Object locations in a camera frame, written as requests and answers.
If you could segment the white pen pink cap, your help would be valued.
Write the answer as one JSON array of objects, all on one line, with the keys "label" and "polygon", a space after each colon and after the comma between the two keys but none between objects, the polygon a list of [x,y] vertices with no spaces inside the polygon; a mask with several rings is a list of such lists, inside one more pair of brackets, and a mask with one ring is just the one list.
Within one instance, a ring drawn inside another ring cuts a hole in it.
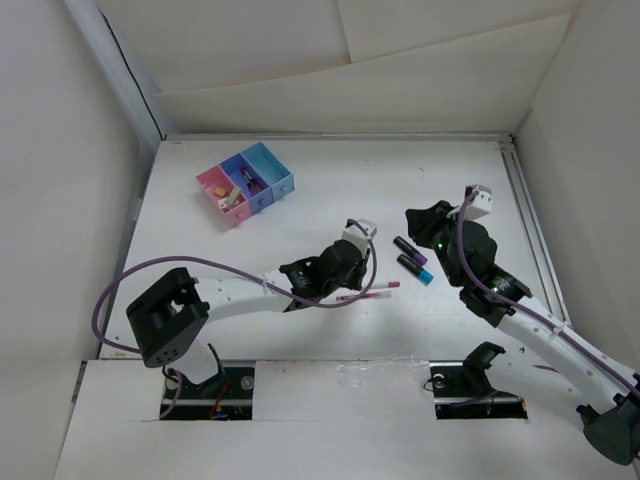
[{"label": "white pen pink cap", "polygon": [[401,286],[401,282],[400,281],[386,281],[386,282],[379,282],[379,283],[374,283],[370,289],[371,290],[380,290],[380,289],[394,289],[394,288],[399,288]]}]

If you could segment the white eraser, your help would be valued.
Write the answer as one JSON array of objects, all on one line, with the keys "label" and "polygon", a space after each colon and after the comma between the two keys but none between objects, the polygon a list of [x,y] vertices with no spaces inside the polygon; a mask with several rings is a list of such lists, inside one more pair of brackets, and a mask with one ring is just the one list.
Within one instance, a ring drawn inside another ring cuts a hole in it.
[{"label": "white eraser", "polygon": [[242,190],[238,186],[235,186],[226,197],[218,200],[219,207],[221,209],[233,208],[238,203],[241,194]]}]

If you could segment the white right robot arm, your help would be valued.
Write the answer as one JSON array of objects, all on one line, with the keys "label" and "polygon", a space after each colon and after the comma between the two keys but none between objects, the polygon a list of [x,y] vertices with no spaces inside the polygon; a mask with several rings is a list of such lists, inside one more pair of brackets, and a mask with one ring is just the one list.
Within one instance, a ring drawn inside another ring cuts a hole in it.
[{"label": "white right robot arm", "polygon": [[467,197],[458,207],[440,201],[405,213],[409,237],[434,252],[465,307],[545,364],[526,366],[484,342],[464,360],[465,387],[532,400],[575,426],[606,459],[632,464],[639,456],[638,372],[582,338],[496,263],[497,244],[476,221],[489,211],[487,202]]}]

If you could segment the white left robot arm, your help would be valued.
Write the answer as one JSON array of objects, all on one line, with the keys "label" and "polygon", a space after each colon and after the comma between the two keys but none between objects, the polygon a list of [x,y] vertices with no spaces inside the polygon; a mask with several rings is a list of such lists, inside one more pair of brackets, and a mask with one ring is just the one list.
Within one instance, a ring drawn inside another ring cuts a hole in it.
[{"label": "white left robot arm", "polygon": [[206,324],[241,315],[324,308],[335,291],[359,290],[371,247],[335,241],[320,255],[259,276],[197,279],[185,267],[169,270],[126,309],[143,363],[180,372],[201,396],[222,387],[219,358],[198,340]]}]

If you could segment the black purple highlighter marker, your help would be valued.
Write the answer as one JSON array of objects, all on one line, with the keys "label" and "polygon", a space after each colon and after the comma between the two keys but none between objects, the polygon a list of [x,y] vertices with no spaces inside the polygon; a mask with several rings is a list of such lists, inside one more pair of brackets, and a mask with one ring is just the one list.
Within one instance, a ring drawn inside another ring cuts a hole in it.
[{"label": "black purple highlighter marker", "polygon": [[427,258],[401,236],[396,236],[393,239],[393,244],[418,265],[424,266],[427,263]]}]

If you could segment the black blue highlighter marker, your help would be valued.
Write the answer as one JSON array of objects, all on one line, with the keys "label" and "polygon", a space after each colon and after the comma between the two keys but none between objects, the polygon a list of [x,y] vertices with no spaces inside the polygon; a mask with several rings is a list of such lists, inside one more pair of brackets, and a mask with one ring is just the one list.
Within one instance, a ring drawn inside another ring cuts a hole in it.
[{"label": "black blue highlighter marker", "polygon": [[406,254],[401,254],[396,261],[424,285],[433,281],[433,275]]}]

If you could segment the light blue drawer box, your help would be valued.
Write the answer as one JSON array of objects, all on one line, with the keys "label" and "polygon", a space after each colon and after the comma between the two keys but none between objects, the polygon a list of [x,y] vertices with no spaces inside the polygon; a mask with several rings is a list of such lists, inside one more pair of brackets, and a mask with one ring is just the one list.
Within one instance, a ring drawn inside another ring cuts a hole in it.
[{"label": "light blue drawer box", "polygon": [[258,142],[243,150],[241,154],[271,188],[275,201],[283,199],[294,191],[293,174],[264,143]]}]

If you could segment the dark blue drawer box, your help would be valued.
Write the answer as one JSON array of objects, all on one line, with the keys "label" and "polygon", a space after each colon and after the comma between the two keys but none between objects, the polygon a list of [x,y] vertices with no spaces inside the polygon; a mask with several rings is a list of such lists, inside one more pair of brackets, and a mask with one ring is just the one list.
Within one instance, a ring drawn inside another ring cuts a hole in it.
[{"label": "dark blue drawer box", "polygon": [[253,214],[261,212],[274,203],[271,188],[242,154],[235,154],[221,162],[219,166],[229,179],[242,190]]}]

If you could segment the pink drawer box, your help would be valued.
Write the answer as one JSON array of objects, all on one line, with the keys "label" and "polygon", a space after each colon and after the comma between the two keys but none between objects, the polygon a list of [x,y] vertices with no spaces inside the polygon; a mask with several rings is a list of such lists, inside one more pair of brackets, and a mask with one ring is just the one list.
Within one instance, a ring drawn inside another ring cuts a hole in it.
[{"label": "pink drawer box", "polygon": [[[236,227],[240,223],[246,221],[251,215],[250,205],[243,195],[240,196],[238,203],[231,209],[221,209],[218,200],[226,197],[236,186],[229,177],[224,173],[220,166],[212,167],[205,172],[196,176],[196,180],[200,184],[207,198],[210,200],[215,210],[221,215],[226,225],[230,228]],[[221,187],[226,190],[226,195],[220,197],[214,194],[214,189]]]}]

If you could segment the aluminium rail right edge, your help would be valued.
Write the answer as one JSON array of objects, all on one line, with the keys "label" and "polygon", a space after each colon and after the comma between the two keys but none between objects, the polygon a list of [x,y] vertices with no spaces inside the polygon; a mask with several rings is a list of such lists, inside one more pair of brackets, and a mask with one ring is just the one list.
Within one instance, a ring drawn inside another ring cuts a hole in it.
[{"label": "aluminium rail right edge", "polygon": [[516,208],[523,223],[525,236],[533,255],[533,262],[544,302],[553,314],[565,323],[571,325],[572,322],[566,307],[563,292],[546,245],[541,224],[535,211],[513,137],[509,133],[501,133],[499,135],[498,146],[509,178]]}]

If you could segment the aluminium rail edge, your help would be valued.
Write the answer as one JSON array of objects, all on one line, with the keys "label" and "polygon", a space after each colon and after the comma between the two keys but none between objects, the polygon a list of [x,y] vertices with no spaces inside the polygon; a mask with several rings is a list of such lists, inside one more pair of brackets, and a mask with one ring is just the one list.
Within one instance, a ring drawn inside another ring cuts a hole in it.
[{"label": "aluminium rail edge", "polygon": [[565,323],[571,325],[572,322],[566,307],[563,292],[546,245],[541,224],[535,211],[513,137],[509,133],[501,133],[499,135],[498,146],[509,178],[516,208],[523,223],[525,236],[533,255],[533,262],[544,302],[553,314]]},{"label": "aluminium rail edge", "polygon": [[381,140],[381,141],[452,141],[512,144],[513,137],[506,132],[427,132],[427,133],[209,133],[171,134],[167,141],[205,140]]}]

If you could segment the aluminium rail back edge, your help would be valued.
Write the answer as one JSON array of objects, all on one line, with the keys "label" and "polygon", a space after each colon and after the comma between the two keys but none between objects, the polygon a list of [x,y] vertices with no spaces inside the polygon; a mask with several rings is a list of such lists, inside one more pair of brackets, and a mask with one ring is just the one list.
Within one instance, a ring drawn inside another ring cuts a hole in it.
[{"label": "aluminium rail back edge", "polygon": [[171,134],[167,141],[205,140],[381,140],[381,141],[452,141],[512,144],[513,137],[506,132],[427,132],[427,133],[209,133]]}]

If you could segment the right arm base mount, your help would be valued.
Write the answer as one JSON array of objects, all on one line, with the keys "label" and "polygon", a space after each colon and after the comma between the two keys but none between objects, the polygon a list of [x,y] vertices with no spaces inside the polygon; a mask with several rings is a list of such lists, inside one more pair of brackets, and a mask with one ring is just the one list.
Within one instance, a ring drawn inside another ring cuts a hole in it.
[{"label": "right arm base mount", "polygon": [[505,349],[481,343],[463,360],[429,362],[429,377],[422,389],[433,396],[437,420],[527,420],[525,402],[520,397],[496,390],[487,371]]}]

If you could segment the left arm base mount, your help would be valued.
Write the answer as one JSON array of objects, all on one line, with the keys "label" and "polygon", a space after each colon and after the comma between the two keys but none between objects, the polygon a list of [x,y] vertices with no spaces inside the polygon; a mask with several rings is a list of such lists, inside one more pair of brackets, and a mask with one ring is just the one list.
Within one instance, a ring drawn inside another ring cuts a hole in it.
[{"label": "left arm base mount", "polygon": [[196,385],[184,374],[162,368],[161,421],[249,421],[253,419],[255,361],[222,361],[216,351],[216,374]]}]

